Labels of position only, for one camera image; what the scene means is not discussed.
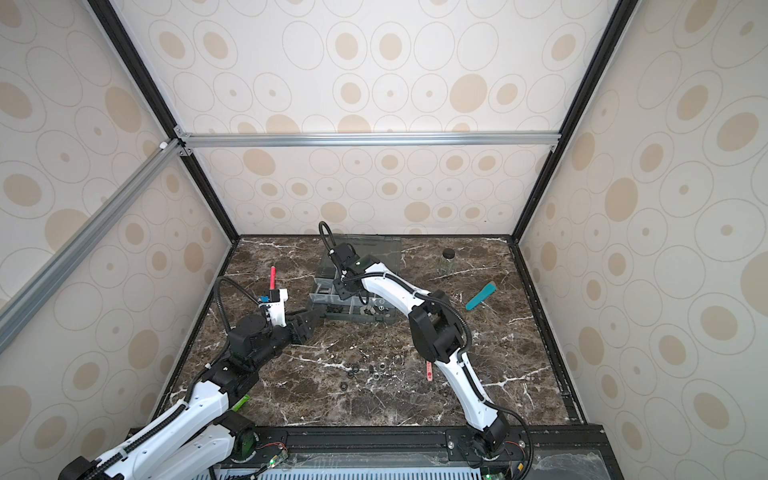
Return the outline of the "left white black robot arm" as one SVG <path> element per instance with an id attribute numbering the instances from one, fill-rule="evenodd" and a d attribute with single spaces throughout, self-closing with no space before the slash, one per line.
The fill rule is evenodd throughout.
<path id="1" fill-rule="evenodd" d="M 77 457 L 62 479 L 188 479 L 225 461 L 250 460 L 258 449 L 252 421 L 236 412 L 261 369 L 291 345 L 312 338 L 327 317 L 324 305 L 283 312 L 262 303 L 227 332 L 220 355 L 173 408 L 93 460 Z"/>

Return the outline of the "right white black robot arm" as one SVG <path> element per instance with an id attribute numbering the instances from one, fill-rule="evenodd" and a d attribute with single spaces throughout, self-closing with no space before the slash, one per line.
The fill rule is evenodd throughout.
<path id="1" fill-rule="evenodd" d="M 338 243 L 333 236 L 324 236 L 322 242 L 335 269 L 334 289 L 341 298 L 373 294 L 408 318 L 415 349 L 446 377 L 480 456 L 492 459 L 513 443 L 508 438 L 511 427 L 507 420 L 512 416 L 523 429 L 525 439 L 519 448 L 530 462 L 534 446 L 528 425 L 518 413 L 494 404 L 486 394 L 468 357 L 471 330 L 445 293 L 416 287 L 376 257 L 361 257 L 351 244 Z"/>

